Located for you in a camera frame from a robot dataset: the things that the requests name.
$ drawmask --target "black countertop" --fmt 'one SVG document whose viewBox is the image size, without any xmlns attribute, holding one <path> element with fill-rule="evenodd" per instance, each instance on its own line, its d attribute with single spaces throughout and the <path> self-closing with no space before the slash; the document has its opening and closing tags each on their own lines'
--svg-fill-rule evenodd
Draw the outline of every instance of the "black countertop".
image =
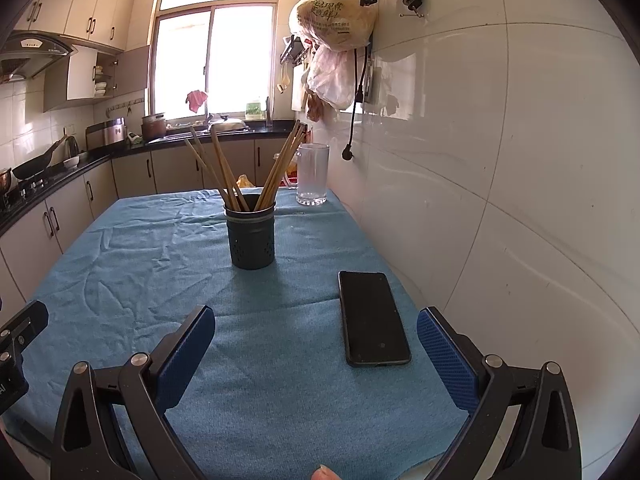
<svg viewBox="0 0 640 480">
<path fill-rule="evenodd" d="M 221 142 L 226 140 L 267 139 L 270 137 L 283 138 L 289 135 L 293 125 L 294 121 L 273 121 L 273 126 L 267 127 L 264 121 L 253 121 L 247 130 L 219 134 L 218 138 Z M 211 142 L 211 137 L 207 131 L 198 132 L 198 138 L 203 144 Z M 72 170 L 66 170 L 61 162 L 50 166 L 44 171 L 46 177 L 44 185 L 27 198 L 20 198 L 17 189 L 8 193 L 12 197 L 12 203 L 7 210 L 0 211 L 0 236 L 4 235 L 20 218 L 48 196 L 92 168 L 100 166 L 100 164 L 112 158 L 183 146 L 184 139 L 191 139 L 191 134 L 175 134 L 146 144 L 137 144 L 130 148 L 110 148 L 107 146 L 98 150 L 91 150 L 81 154 L 80 163 Z"/>
</svg>

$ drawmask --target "cabinet door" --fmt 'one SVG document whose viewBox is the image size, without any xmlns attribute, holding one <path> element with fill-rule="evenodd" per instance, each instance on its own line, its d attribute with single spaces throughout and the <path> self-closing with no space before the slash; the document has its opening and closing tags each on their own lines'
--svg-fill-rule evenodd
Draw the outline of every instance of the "cabinet door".
<svg viewBox="0 0 640 480">
<path fill-rule="evenodd" d="M 0 257 L 0 301 L 2 301 L 2 309 L 0 309 L 0 326 L 4 325 L 13 316 L 20 312 L 24 307 L 24 298 L 18 287 L 15 285 L 14 279 L 4 262 L 4 258 Z"/>
<path fill-rule="evenodd" d="M 121 156 L 111 163 L 120 198 L 156 194 L 151 153 Z"/>
<path fill-rule="evenodd" d="M 76 178 L 45 200 L 49 217 L 64 253 L 94 221 L 89 200 L 84 192 L 84 180 Z"/>
<path fill-rule="evenodd" d="M 234 178 L 238 180 L 240 175 L 245 174 L 251 183 L 255 184 L 254 142 L 252 140 L 223 140 L 220 145 Z M 209 155 L 209 159 L 217 164 L 213 144 L 203 144 L 203 147 Z M 204 174 L 204 188 L 215 189 L 207 173 Z"/>
<path fill-rule="evenodd" d="M 89 39 L 97 43 L 111 44 L 111 27 L 118 0 L 98 0 L 95 4 L 95 25 L 91 28 Z"/>
<path fill-rule="evenodd" d="M 84 185 L 94 219 L 97 219 L 118 199 L 111 162 L 105 162 L 87 171 L 84 174 Z"/>
<path fill-rule="evenodd" d="M 149 86 L 149 45 L 123 52 L 115 70 L 114 95 L 130 94 Z"/>
<path fill-rule="evenodd" d="M 43 30 L 44 32 L 63 34 L 72 1 L 73 0 L 40 0 L 38 9 L 33 15 L 33 20 L 31 20 L 31 30 Z M 87 19 L 84 20 L 84 30 L 86 30 L 86 22 Z"/>
<path fill-rule="evenodd" d="M 0 250 L 20 293 L 29 301 L 62 254 L 45 202 L 40 202 L 0 238 Z"/>
<path fill-rule="evenodd" d="M 95 96 L 94 68 L 98 51 L 85 46 L 74 46 L 77 52 L 69 56 L 66 98 L 93 99 Z"/>
<path fill-rule="evenodd" d="M 116 10 L 113 14 L 113 23 L 111 23 L 111 46 L 114 46 L 115 48 L 119 48 L 121 50 L 126 49 L 132 9 L 133 0 L 117 1 Z"/>
<path fill-rule="evenodd" d="M 97 0 L 73 0 L 69 17 L 66 20 L 65 34 L 76 38 L 89 38 L 94 19 L 95 3 Z"/>
<path fill-rule="evenodd" d="M 202 189 L 202 168 L 186 146 L 151 153 L 158 193 Z"/>
<path fill-rule="evenodd" d="M 255 185 L 262 187 L 267 181 L 275 160 L 287 139 L 256 139 L 255 141 Z"/>
<path fill-rule="evenodd" d="M 18 23 L 15 24 L 15 30 L 29 30 L 31 27 L 31 20 L 36 14 L 36 8 L 38 7 L 38 3 L 40 0 L 33 0 L 27 6 L 27 9 L 23 12 Z"/>
</svg>

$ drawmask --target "metal bolt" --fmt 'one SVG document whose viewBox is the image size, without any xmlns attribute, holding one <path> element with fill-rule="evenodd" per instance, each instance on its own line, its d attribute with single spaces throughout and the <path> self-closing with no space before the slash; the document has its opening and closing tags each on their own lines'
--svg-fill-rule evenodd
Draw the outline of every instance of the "metal bolt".
<svg viewBox="0 0 640 480">
<path fill-rule="evenodd" d="M 560 373 L 560 365 L 553 361 L 550 361 L 546 364 L 546 370 L 553 375 L 558 375 Z"/>
<path fill-rule="evenodd" d="M 74 373 L 78 375 L 84 374 L 88 367 L 89 366 L 87 365 L 87 363 L 85 363 L 84 361 L 80 361 L 79 363 L 76 363 L 76 365 L 74 366 Z"/>
<path fill-rule="evenodd" d="M 149 359 L 149 356 L 146 354 L 135 354 L 131 358 L 131 364 L 134 366 L 142 366 L 148 361 L 148 359 Z"/>
<path fill-rule="evenodd" d="M 502 366 L 502 359 L 500 356 L 490 354 L 485 357 L 484 360 L 491 368 L 500 368 Z"/>
</svg>

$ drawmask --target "white plastic bag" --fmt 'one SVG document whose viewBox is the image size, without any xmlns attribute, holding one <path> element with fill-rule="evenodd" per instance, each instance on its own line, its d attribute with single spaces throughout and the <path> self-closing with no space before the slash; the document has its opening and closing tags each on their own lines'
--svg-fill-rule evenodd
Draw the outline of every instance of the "white plastic bag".
<svg viewBox="0 0 640 480">
<path fill-rule="evenodd" d="M 353 63 L 351 50 L 334 52 L 321 45 L 309 64 L 307 88 L 336 110 L 346 110 L 355 97 Z"/>
<path fill-rule="evenodd" d="M 292 34 L 309 38 L 334 52 L 366 46 L 378 17 L 378 4 L 360 0 L 302 0 L 289 16 Z"/>
</svg>

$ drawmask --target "phone screen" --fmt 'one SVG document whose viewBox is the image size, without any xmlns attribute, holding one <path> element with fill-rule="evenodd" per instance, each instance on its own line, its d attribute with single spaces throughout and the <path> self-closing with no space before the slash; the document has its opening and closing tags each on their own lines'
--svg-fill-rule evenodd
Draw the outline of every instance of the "phone screen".
<svg viewBox="0 0 640 480">
<path fill-rule="evenodd" d="M 338 284 L 349 364 L 408 363 L 411 351 L 386 276 L 343 270 L 338 273 Z"/>
</svg>

